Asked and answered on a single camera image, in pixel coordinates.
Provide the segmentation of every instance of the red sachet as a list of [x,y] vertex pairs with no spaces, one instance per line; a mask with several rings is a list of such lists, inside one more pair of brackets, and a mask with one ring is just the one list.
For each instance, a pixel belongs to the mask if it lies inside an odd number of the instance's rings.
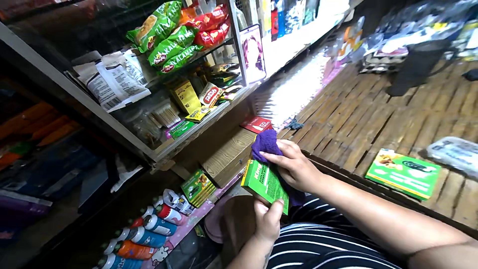
[[228,7],[220,4],[210,13],[206,13],[186,22],[184,25],[199,29],[200,32],[217,29],[228,17]]
[[231,22],[227,19],[217,30],[199,32],[194,38],[194,44],[201,45],[205,49],[218,45],[224,41],[230,27]]

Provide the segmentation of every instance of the green packaging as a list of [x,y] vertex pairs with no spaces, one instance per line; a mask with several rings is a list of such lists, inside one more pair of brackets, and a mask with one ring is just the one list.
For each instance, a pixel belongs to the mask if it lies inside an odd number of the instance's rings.
[[383,148],[365,177],[425,201],[432,196],[440,169],[439,165]]
[[217,189],[201,169],[181,184],[181,188],[187,200],[196,208],[200,207]]
[[180,69],[202,48],[203,46],[199,45],[192,45],[190,47],[187,47],[178,55],[174,56],[169,61],[166,61],[163,65],[163,68],[158,72],[158,74],[164,75]]
[[171,35],[161,41],[151,52],[148,61],[151,66],[162,66],[164,62],[178,55],[189,47],[194,40],[197,29],[188,26],[179,26]]
[[178,124],[174,127],[169,133],[173,137],[173,139],[177,139],[178,137],[182,136],[187,130],[191,129],[194,126],[193,122],[190,121],[183,121],[182,123]]
[[270,164],[250,159],[242,176],[241,186],[266,205],[282,198],[284,214],[289,212],[289,195],[284,191],[279,181],[279,173]]
[[166,39],[176,27],[181,15],[183,4],[179,1],[170,1],[162,4],[137,29],[128,31],[126,38],[134,43],[141,53],[156,47]]

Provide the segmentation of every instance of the kalamansi snack bag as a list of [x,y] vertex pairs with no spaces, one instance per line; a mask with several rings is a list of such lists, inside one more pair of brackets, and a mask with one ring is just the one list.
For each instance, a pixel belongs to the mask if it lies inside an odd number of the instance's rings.
[[151,66],[162,66],[164,62],[189,47],[198,30],[194,27],[179,26],[151,52],[148,61]]
[[167,73],[172,73],[183,67],[189,59],[191,59],[198,51],[200,51],[203,47],[199,45],[192,45],[178,55],[171,58],[171,60],[164,63],[163,68],[158,72],[159,75],[164,75]]
[[181,15],[183,4],[179,1],[170,1],[157,8],[137,29],[128,31],[126,38],[134,43],[134,47],[141,53],[153,49],[166,39],[176,27]]

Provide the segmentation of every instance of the plastic container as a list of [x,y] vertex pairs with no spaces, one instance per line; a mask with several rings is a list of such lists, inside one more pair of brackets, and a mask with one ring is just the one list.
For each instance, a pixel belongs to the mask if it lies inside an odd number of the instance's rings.
[[448,136],[426,148],[428,156],[478,178],[478,144]]

